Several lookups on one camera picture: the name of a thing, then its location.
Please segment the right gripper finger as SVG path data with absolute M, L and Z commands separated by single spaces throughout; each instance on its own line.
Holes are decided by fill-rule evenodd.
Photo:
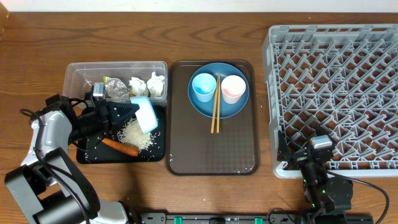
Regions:
M 327 128 L 323 127 L 322 125 L 318 124 L 315 127 L 315 137 L 320 139 L 327 139 L 330 140 L 331 136 L 330 136 L 330 132 L 327 130 Z
M 289 159 L 290 159 L 289 147 L 286 143 L 284 135 L 282 134 L 282 131 L 278 131 L 277 160 L 279 162 L 282 162 L 282 161 L 288 161 Z

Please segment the foil wrapper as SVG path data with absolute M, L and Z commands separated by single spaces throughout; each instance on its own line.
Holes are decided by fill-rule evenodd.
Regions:
M 103 77 L 106 94 L 114 100 L 125 100 L 129 98 L 129 88 L 119 79 Z

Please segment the white rice pile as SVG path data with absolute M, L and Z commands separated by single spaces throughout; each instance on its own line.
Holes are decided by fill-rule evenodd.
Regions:
M 138 150 L 148 150 L 155 137 L 151 133 L 144 134 L 136 118 L 131 118 L 117 133 L 119 142 L 135 146 Z

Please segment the light blue bowl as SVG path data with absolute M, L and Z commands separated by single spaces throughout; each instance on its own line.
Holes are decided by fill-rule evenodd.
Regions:
M 139 106 L 135 115 L 143 134 L 148 134 L 158 127 L 157 117 L 147 96 L 133 96 L 130 97 L 130 101 Z

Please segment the white tissue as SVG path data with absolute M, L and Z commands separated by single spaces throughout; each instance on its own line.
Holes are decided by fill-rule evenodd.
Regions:
M 147 81 L 147 89 L 150 97 L 160 97 L 164 90 L 165 77 L 163 75 L 157 76 L 155 72 L 152 72 L 151 78 Z
M 145 81 L 132 77 L 129 81 L 131 96 L 149 96 L 149 91 Z

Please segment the orange carrot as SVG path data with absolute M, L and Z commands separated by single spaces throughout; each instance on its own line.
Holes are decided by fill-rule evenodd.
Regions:
M 112 139 L 104 138 L 101 140 L 101 142 L 119 152 L 122 152 L 124 154 L 127 154 L 129 156 L 136 157 L 139 154 L 139 150 L 135 146 L 129 146 L 117 141 L 114 141 Z

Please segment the pink cup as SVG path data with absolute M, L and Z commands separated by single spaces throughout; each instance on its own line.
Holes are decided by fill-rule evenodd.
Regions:
M 246 91 L 246 83 L 237 75 L 230 75 L 221 82 L 221 92 L 227 104 L 235 104 Z

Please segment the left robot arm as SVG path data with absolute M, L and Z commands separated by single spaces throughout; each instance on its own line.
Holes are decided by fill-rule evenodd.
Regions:
M 54 95 L 45 108 L 20 112 L 30 119 L 32 142 L 4 182 L 29 223 L 141 223 L 122 202 L 99 199 L 68 156 L 70 144 L 110 135 L 116 119 L 106 100 Z

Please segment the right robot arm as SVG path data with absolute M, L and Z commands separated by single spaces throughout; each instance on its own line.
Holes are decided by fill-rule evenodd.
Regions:
M 346 223 L 343 215 L 351 209 L 353 183 L 341 177 L 329 177 L 324 163 L 333 157 L 337 142 L 321 128 L 315 128 L 314 137 L 299 148 L 288 147 L 281 131 L 278 132 L 279 162 L 298 168 L 303 177 L 303 191 L 313 208 L 295 218 L 295 223 Z

